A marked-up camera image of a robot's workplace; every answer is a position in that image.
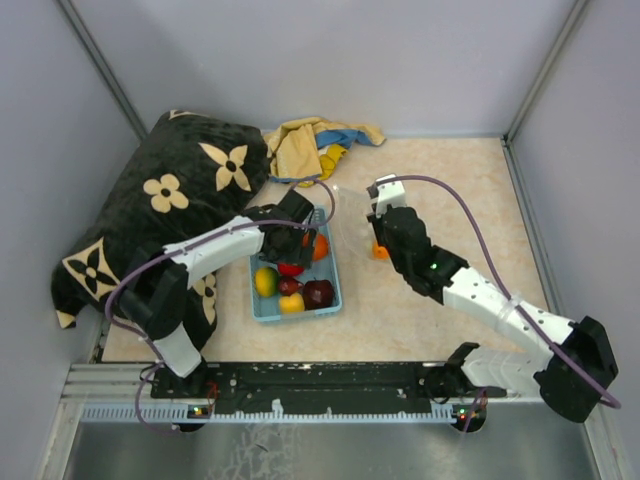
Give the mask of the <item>black floral pillow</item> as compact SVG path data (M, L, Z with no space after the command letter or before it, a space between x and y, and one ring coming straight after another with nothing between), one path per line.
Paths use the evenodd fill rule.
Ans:
M163 114L54 267L60 327L74 327L86 306L104 310L139 247L188 240L242 213L268 179L269 156L256 127L183 110Z

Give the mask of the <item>yellow blue crumpled cloth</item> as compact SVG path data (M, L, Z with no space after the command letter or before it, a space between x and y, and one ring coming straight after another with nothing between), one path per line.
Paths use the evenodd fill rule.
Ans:
M379 147L386 137L374 125L307 117L281 124L263 136L270 154L270 176L279 183L327 180L349 150L360 144Z

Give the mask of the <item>small dark red fruit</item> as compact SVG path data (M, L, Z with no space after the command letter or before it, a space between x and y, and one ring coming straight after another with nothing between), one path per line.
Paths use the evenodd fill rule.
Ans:
M290 276L281 276L277 284L278 292L283 296L299 293L303 288L304 284L302 282Z

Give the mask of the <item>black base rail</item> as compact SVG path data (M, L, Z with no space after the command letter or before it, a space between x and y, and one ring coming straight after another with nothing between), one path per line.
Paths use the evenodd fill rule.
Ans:
M186 379L166 367L139 374L158 400L189 402L183 431L209 419L381 422L436 421L462 433L480 430L488 393L446 363L221 362Z

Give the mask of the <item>small orange mango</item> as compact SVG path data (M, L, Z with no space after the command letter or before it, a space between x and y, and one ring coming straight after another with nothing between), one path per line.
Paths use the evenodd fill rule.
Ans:
M390 258L387 249L377 243L372 246L372 256L378 260L387 260Z

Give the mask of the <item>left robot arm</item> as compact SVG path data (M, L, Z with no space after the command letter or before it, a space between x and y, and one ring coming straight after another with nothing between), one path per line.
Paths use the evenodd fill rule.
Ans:
M172 373L184 395L201 394L208 373L200 348L185 326L187 294L195 284L226 266L253 255L271 263L308 267L311 245L320 225L312 221L315 207L289 190L279 203L251 207L224 225L159 249L139 249L129 273L110 294L105 311L118 310L145 334L158 359Z

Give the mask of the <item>green yellow mango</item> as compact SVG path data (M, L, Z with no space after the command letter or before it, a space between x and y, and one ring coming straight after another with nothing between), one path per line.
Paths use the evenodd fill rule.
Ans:
M258 268L254 273L254 287L257 294L270 298L278 291L279 273L269 266Z

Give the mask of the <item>orange tangerine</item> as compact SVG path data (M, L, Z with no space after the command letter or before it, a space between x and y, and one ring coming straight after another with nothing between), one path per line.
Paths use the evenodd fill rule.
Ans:
M304 253L311 254L311 261L317 262L324 259L330 253L330 245L327 237L316 233L314 239L307 233L303 236L302 247Z

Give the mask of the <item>yellow peach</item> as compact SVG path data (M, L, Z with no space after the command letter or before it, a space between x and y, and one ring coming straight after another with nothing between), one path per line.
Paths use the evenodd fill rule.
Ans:
M297 314L306 310L304 298L299 292L292 295L281 295L278 306L281 315Z

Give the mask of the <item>dark red apple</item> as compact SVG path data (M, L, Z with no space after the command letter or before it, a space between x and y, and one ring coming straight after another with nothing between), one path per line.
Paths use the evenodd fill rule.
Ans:
M328 308L333 304L335 290L329 280L310 280L303 286L302 297L306 310Z

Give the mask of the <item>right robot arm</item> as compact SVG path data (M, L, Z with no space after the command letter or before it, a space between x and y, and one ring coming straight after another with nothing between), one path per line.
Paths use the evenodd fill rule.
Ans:
M413 291L466 313L520 347L518 353L459 348L446 372L454 393L466 396L478 387L497 387L538 395L564 419L587 420L619 373L598 320L571 320L508 297L465 259L433 244L411 207L375 207L367 219Z

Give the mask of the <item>clear zip top bag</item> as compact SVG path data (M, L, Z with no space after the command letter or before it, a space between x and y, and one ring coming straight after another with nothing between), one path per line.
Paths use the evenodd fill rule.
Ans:
M359 259L378 260L372 256L372 246L377 243L374 230L367 219L371 212L367 194L344 186L332 187L336 199L337 229L349 252Z

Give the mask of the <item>light blue plastic basket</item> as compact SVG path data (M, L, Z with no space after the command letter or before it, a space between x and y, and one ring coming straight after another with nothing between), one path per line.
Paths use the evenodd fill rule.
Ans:
M279 308L280 295L276 294L272 297L262 297L257 293L254 282L254 274L261 267L276 267L275 264L262 261L258 255L249 257L249 287L251 292L251 313L258 323L271 325L277 323L288 323L307 319L316 319L319 317L328 317L336 315L343 306L341 285L339 279L338 265L336 256L333 253L332 234L329 224L325 224L319 228L319 232L326 237L329 242L329 253L323 259L314 262L310 269L306 270L299 276L302 283L312 280L328 280L334 289L334 299L330 306L315 310L305 310L304 312L294 312L291 314L282 314Z

